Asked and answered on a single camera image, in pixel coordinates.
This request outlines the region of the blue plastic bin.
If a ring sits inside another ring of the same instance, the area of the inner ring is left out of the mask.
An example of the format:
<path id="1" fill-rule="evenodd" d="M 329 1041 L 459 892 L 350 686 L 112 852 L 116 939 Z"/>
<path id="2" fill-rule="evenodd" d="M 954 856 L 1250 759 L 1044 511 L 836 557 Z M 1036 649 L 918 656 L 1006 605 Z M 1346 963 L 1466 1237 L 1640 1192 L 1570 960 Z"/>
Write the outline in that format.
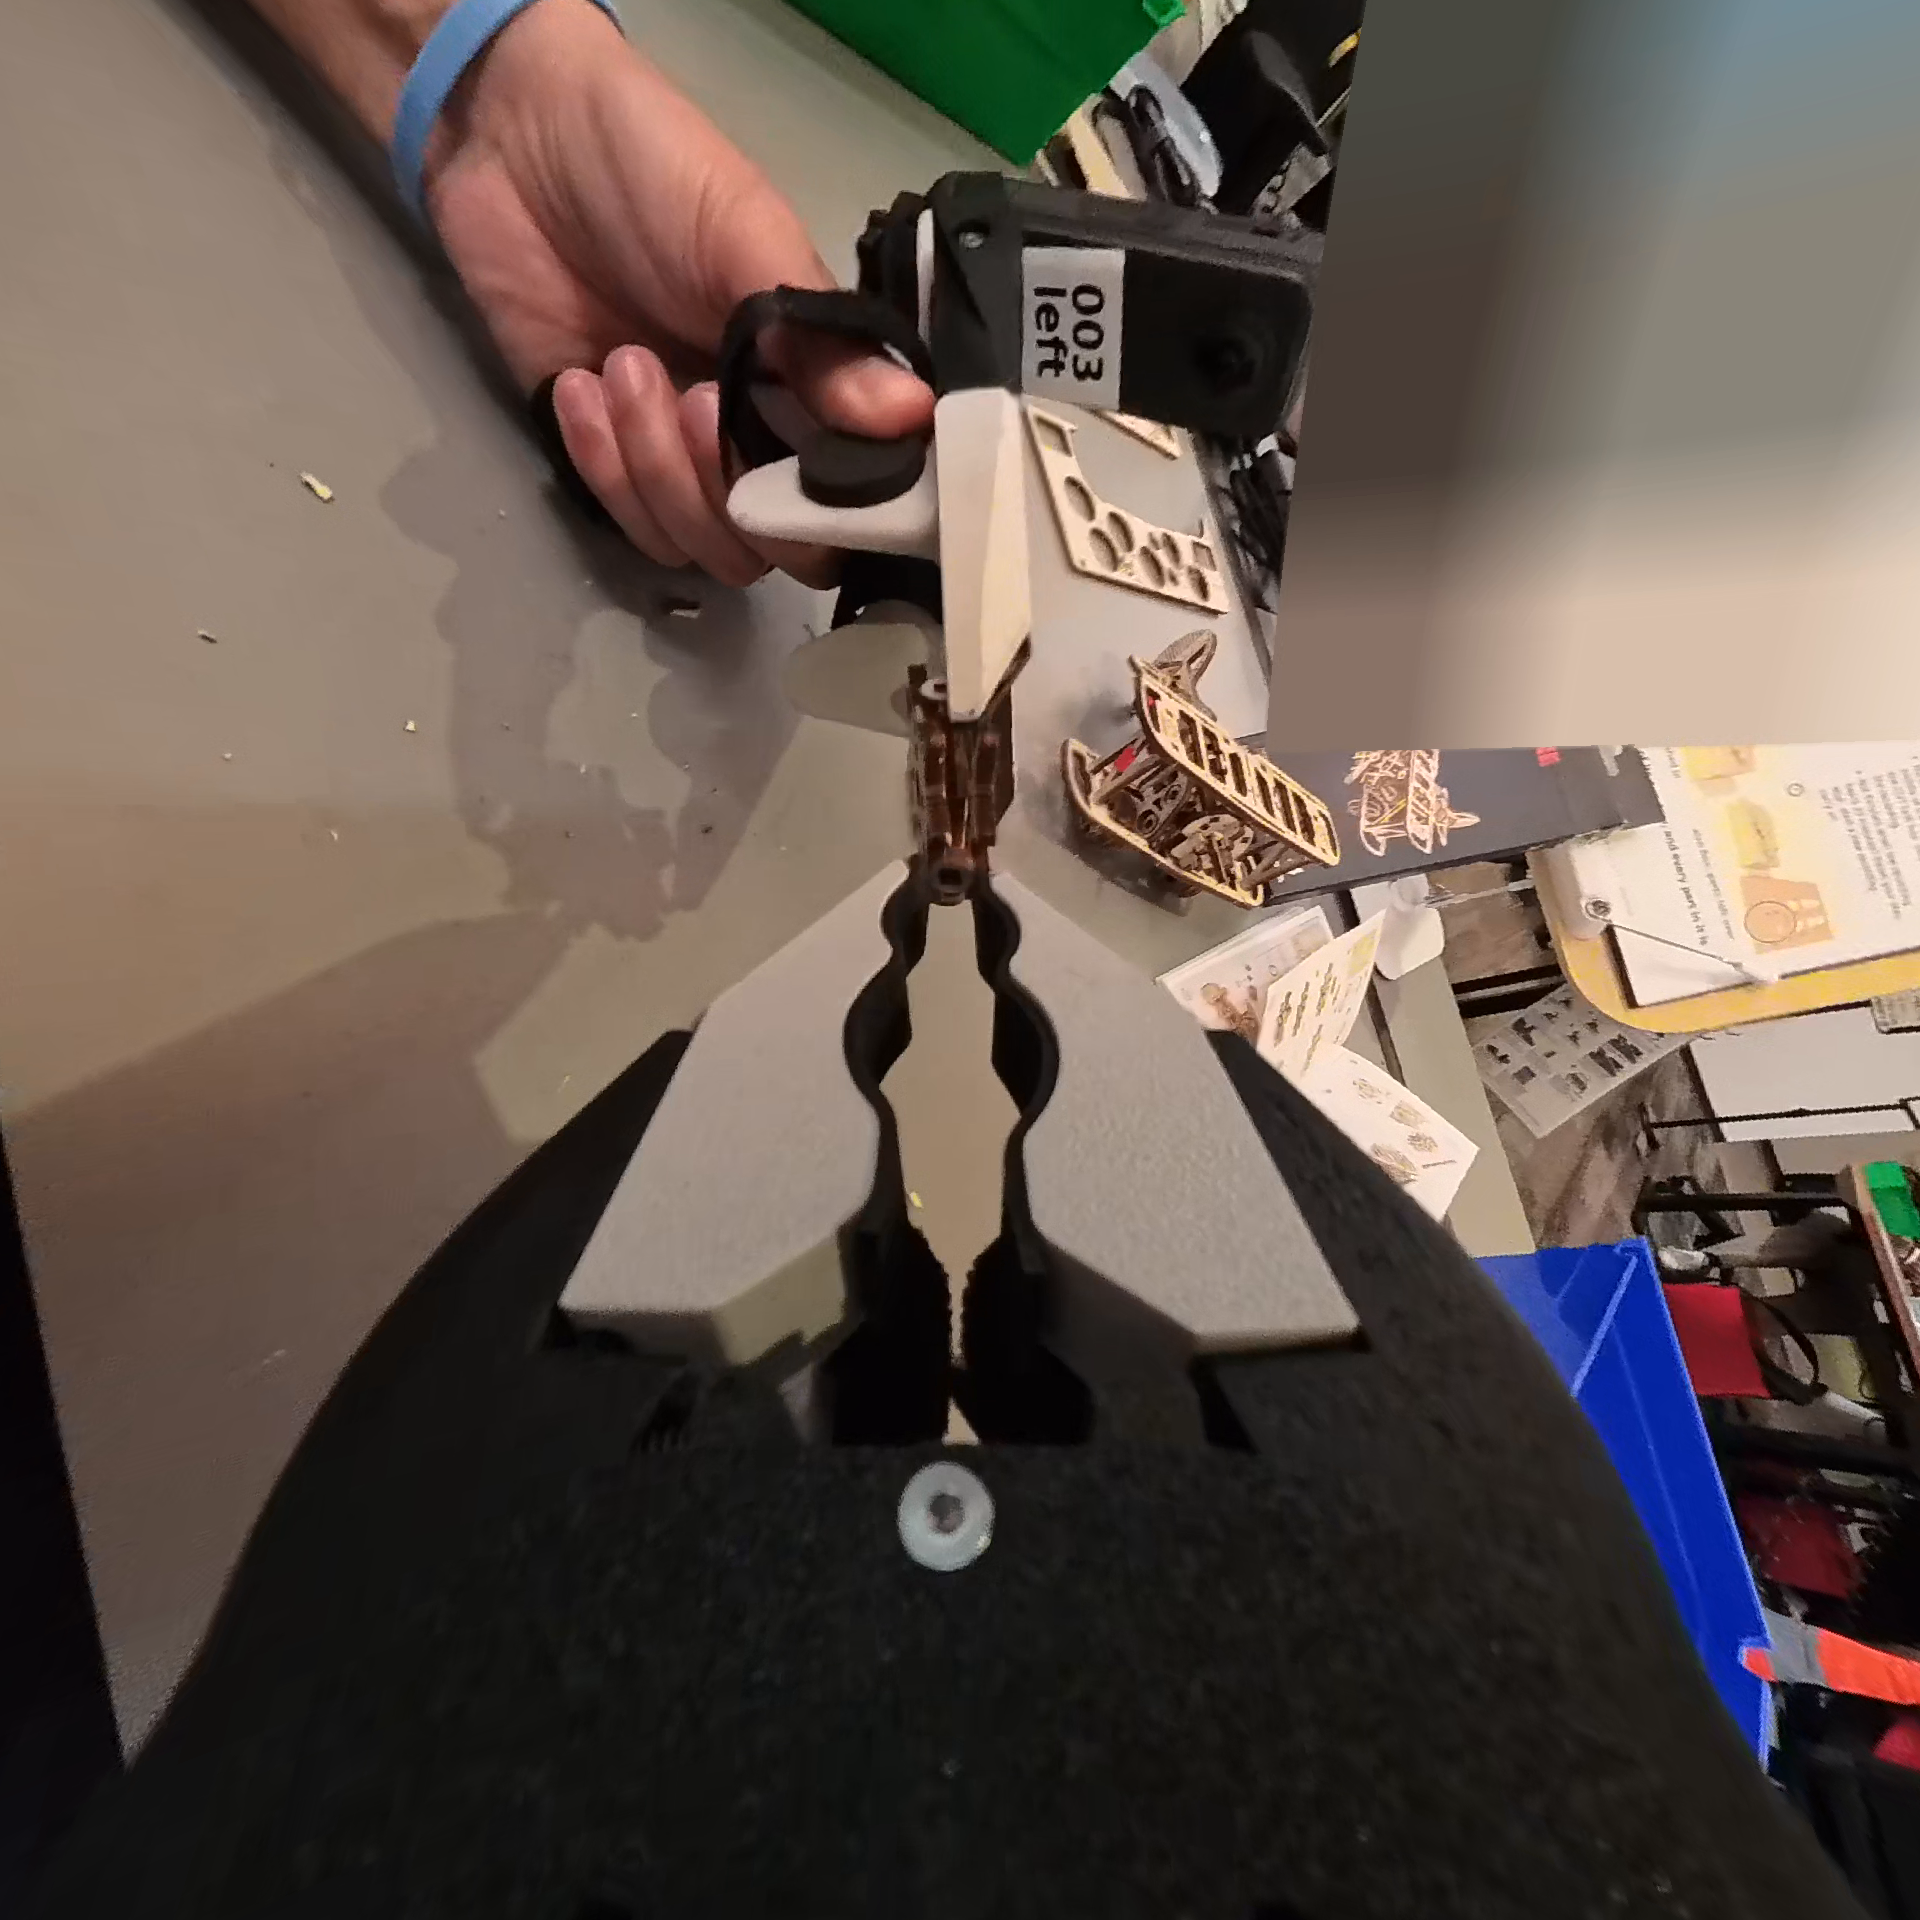
<path id="1" fill-rule="evenodd" d="M 1740 1741 L 1775 1757 L 1775 1689 L 1744 1661 L 1765 1646 L 1765 1599 L 1690 1392 L 1662 1270 L 1643 1237 L 1491 1253 L 1499 1287 L 1587 1409 L 1662 1560 L 1686 1632 Z"/>

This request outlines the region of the orange traffic cone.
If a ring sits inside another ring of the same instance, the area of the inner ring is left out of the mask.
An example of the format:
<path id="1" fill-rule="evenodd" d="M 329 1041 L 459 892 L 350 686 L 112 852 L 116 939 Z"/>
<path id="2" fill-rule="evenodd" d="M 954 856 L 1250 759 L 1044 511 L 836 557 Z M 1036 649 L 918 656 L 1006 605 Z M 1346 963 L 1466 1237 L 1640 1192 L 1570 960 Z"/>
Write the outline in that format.
<path id="1" fill-rule="evenodd" d="M 1892 1709 L 1920 1709 L 1920 1661 L 1806 1619 L 1765 1612 L 1765 1638 L 1740 1646 L 1740 1668 L 1775 1685 L 1819 1685 Z"/>

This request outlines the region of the green plastic bin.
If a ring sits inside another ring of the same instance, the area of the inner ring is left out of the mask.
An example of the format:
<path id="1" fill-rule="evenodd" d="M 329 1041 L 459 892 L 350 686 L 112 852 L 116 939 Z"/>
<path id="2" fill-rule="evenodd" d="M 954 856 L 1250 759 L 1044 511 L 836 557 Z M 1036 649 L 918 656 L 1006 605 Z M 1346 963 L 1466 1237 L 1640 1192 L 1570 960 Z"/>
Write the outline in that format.
<path id="1" fill-rule="evenodd" d="M 1183 14 L 1179 0 L 800 0 L 848 53 L 1010 165 Z"/>

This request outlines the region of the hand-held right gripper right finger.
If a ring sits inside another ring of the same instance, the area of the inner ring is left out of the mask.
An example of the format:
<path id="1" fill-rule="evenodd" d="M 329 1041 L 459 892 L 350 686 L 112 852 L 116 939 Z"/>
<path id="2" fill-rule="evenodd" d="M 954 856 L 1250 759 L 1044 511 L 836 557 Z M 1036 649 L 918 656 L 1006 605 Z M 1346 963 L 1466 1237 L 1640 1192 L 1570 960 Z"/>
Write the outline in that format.
<path id="1" fill-rule="evenodd" d="M 1014 1097 L 1010 1311 L 1058 1361 L 1350 1342 L 1359 1325 L 1214 1032 L 1018 877 L 971 900 Z"/>

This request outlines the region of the instruction booklet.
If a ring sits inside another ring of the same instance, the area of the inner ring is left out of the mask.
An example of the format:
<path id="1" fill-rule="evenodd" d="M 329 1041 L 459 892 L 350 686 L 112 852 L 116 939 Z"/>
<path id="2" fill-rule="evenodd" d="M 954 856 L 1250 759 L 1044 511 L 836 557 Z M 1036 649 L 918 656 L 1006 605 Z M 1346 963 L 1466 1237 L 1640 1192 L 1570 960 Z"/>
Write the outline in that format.
<path id="1" fill-rule="evenodd" d="M 1425 1216 L 1448 1221 L 1479 1145 L 1351 1046 L 1379 954 L 1404 925 L 1408 916 L 1391 906 L 1330 931 L 1306 906 L 1161 970 L 1161 990 L 1206 1027 L 1250 1041 Z"/>

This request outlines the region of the black cardboard box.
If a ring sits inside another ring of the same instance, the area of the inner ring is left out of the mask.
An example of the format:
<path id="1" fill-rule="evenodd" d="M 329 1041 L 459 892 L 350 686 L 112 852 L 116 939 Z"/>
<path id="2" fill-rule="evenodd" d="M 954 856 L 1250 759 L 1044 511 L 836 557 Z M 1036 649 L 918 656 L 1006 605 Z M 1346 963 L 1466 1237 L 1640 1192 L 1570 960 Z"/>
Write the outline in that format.
<path id="1" fill-rule="evenodd" d="M 1372 746 L 1294 754 L 1287 771 L 1326 800 L 1339 860 L 1273 882 L 1270 903 L 1506 860 L 1666 815 L 1634 746 Z"/>

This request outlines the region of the yellow board with papers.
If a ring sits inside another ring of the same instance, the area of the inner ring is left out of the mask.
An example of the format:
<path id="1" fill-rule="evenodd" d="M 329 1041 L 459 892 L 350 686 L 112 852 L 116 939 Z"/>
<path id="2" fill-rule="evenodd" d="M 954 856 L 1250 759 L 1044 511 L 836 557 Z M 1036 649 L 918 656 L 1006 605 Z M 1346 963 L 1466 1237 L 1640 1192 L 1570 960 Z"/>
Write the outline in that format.
<path id="1" fill-rule="evenodd" d="M 1702 1036 L 1910 996 L 1910 739 L 1643 746 L 1660 819 L 1530 856 L 1570 983 L 1605 1018 Z"/>

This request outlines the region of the blue wristband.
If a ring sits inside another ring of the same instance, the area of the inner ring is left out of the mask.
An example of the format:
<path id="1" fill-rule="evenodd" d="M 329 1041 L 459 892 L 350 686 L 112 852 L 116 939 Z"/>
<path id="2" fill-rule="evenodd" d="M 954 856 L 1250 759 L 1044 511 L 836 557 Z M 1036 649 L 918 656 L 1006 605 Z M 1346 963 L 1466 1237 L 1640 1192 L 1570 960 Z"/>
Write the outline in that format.
<path id="1" fill-rule="evenodd" d="M 635 53 L 606 0 L 459 0 L 408 66 L 388 168 L 417 227 L 433 225 L 433 186 L 474 134 L 551 118 L 592 92 L 602 69 Z"/>

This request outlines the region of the wooden radial engine model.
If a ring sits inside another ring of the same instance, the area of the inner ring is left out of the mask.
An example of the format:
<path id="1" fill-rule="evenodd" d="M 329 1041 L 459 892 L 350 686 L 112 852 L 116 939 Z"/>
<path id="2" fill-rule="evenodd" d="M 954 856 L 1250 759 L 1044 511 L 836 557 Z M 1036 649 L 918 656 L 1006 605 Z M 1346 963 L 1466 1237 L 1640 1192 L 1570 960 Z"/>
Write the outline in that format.
<path id="1" fill-rule="evenodd" d="M 1020 669 L 1027 649 L 1014 656 L 978 719 L 953 714 L 948 681 L 931 677 L 922 661 L 907 669 L 907 808 L 918 843 L 918 882 L 929 856 L 948 845 L 971 851 L 978 892 L 988 882 L 996 827 L 1018 793 L 1014 686 Z"/>

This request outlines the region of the grey desk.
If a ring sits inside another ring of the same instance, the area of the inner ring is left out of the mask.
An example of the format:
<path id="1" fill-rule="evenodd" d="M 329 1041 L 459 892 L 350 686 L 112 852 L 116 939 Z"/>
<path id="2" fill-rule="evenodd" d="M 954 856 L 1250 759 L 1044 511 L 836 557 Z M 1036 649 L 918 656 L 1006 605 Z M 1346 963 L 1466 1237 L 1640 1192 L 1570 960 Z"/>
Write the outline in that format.
<path id="1" fill-rule="evenodd" d="M 0 24 L 4 1164 L 133 1753 L 395 1287 L 902 852 L 902 745 L 579 521 L 245 2 Z"/>

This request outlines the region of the white printed sheet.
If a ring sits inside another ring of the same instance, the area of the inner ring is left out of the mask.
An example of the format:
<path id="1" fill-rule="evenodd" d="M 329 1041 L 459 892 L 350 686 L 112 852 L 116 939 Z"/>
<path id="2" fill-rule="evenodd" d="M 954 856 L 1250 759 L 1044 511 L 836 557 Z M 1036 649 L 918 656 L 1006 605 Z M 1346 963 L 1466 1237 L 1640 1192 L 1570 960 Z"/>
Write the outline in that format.
<path id="1" fill-rule="evenodd" d="M 1530 1139 L 1554 1137 L 1611 1089 L 1686 1051 L 1681 1032 L 1605 1018 L 1573 983 L 1517 1012 L 1476 1018 L 1466 1032 L 1484 1089 Z"/>

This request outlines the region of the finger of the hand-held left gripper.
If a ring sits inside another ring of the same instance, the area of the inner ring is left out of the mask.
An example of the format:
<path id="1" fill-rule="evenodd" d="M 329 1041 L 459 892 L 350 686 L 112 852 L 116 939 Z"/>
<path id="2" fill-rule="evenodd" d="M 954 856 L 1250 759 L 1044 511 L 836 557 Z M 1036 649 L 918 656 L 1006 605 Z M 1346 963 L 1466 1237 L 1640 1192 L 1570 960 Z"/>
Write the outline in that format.
<path id="1" fill-rule="evenodd" d="M 1020 401 L 967 389 L 937 401 L 943 686 L 981 722 L 1033 631 Z"/>

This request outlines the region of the person's dark jeans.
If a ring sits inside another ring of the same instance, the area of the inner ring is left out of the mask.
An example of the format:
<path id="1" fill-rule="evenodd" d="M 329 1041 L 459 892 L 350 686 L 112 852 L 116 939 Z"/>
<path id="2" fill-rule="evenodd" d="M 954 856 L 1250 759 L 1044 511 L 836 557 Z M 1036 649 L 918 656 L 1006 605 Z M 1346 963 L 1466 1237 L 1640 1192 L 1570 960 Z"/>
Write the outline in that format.
<path id="1" fill-rule="evenodd" d="M 13 1169 L 0 1169 L 4 1829 L 63 1829 L 124 1765 Z"/>

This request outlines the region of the person's left hand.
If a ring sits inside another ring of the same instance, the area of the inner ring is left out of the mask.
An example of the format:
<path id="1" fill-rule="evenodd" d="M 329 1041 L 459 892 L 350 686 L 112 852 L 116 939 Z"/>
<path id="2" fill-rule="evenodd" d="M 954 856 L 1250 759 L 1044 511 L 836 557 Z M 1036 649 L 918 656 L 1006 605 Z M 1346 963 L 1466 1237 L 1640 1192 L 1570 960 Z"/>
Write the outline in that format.
<path id="1" fill-rule="evenodd" d="M 826 545 L 748 537 L 728 516 L 716 353 L 764 289 L 835 289 L 774 181 L 592 2 L 530 2 L 446 118 L 426 207 L 502 365 L 549 389 L 568 464 L 662 568 L 728 589 Z"/>

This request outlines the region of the person's left forearm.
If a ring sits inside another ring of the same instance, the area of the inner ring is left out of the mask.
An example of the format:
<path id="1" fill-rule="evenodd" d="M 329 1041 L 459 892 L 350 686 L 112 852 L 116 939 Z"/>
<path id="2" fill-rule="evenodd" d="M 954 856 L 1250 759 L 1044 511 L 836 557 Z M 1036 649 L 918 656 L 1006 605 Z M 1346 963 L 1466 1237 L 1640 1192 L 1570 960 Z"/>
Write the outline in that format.
<path id="1" fill-rule="evenodd" d="M 450 0 L 248 0 L 248 11 L 388 148 L 404 80 Z"/>

